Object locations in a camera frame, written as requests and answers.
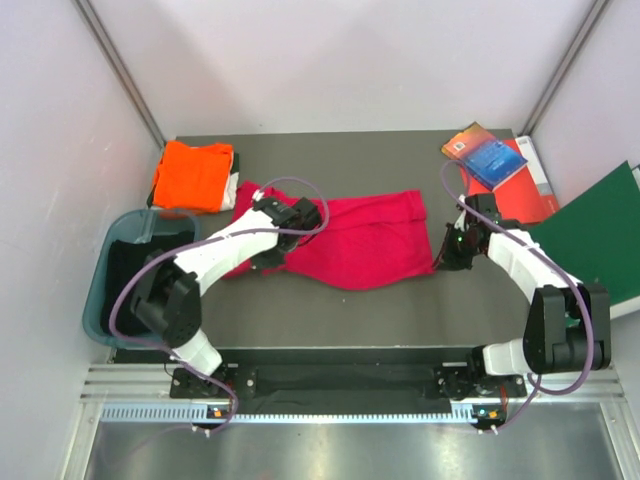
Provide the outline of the red t shirt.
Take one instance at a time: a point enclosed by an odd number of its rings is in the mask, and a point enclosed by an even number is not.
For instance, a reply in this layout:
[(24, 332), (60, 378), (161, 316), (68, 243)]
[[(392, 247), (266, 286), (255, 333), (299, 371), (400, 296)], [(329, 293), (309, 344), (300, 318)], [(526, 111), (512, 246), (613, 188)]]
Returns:
[(420, 191), (330, 199), (328, 207), (327, 228), (262, 275), (288, 272), (364, 291), (435, 273)]

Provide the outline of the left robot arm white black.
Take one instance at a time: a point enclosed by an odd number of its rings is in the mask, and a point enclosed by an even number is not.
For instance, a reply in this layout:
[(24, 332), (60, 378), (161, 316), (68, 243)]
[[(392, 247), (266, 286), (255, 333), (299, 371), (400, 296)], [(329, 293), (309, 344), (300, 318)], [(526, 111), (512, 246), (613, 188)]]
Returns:
[(178, 253), (136, 283), (130, 310), (178, 359), (193, 367), (192, 384), (205, 396), (226, 387), (221, 354), (202, 330), (201, 297), (218, 280), (248, 262), (259, 269), (284, 264), (299, 236), (320, 227), (322, 216), (309, 199), (289, 206), (274, 197), (254, 200), (207, 245)]

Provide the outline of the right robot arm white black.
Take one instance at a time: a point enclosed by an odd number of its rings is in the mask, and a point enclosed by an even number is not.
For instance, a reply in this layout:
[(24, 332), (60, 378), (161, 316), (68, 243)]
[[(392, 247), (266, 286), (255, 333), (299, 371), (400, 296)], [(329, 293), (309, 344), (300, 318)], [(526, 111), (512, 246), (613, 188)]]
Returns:
[(482, 223), (447, 224), (435, 267), (462, 271), (480, 255), (510, 277), (529, 310), (521, 337), (468, 354), (464, 378), (474, 393), (490, 395), (504, 379), (516, 378), (548, 395), (568, 395), (591, 372), (609, 367), (610, 295), (602, 285), (566, 273), (515, 222), (500, 232)]

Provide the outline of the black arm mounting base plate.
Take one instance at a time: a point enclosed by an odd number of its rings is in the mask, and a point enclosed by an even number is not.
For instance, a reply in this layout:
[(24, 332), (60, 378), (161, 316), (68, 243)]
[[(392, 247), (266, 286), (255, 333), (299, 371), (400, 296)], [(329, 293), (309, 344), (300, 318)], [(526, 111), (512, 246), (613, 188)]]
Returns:
[(170, 397), (224, 400), (242, 414), (349, 415), (448, 413), (454, 401), (500, 404), (526, 396), (521, 377), (475, 380), (468, 347), (228, 348), (216, 384), (182, 368)]

